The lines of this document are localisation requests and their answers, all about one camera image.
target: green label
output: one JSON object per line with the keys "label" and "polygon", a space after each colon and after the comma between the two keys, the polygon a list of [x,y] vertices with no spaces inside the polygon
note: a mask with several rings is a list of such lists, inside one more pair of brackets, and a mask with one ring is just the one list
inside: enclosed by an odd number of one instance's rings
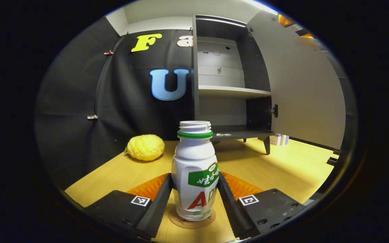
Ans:
{"label": "green label", "polygon": [[214,162],[208,169],[188,173],[188,184],[199,187],[209,187],[219,177],[219,165]]}

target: wooden table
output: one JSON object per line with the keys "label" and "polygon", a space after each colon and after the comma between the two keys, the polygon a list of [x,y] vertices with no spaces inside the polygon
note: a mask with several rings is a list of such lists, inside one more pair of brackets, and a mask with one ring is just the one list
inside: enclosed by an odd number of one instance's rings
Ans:
{"label": "wooden table", "polygon": [[[165,141],[162,157],[153,162],[141,162],[119,154],[104,165],[75,182],[66,193],[86,207],[113,190],[126,192],[154,177],[171,171],[177,141]],[[261,189],[277,188],[304,203],[322,185],[333,166],[326,164],[329,157],[338,158],[333,151],[289,140],[284,146],[271,145],[271,154],[265,154],[263,141],[257,138],[229,140],[216,144],[220,171],[239,177]],[[184,229],[169,220],[175,209],[171,193],[155,242],[227,242],[234,240],[220,194],[213,209],[216,220],[200,229]]]}

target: yellow letter f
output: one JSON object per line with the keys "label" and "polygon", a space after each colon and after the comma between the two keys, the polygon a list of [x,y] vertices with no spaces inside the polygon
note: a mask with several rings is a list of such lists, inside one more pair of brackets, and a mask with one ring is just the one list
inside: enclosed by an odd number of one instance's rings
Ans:
{"label": "yellow letter f", "polygon": [[156,38],[161,38],[162,34],[146,34],[138,36],[138,42],[136,46],[131,50],[131,52],[135,51],[145,51],[148,50],[147,44],[150,46],[156,42]]}

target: white shelf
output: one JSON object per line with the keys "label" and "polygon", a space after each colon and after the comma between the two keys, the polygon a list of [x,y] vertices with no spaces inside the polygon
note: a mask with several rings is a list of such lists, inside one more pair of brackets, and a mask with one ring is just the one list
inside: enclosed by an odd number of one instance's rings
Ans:
{"label": "white shelf", "polygon": [[199,85],[199,95],[253,99],[271,96],[271,92],[228,86]]}

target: plastic bottle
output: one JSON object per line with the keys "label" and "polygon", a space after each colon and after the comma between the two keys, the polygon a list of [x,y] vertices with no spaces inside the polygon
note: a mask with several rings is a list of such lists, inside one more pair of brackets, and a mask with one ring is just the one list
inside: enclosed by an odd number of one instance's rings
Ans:
{"label": "plastic bottle", "polygon": [[218,183],[218,163],[209,121],[181,121],[172,161],[176,211],[181,218],[199,221],[212,213]]}

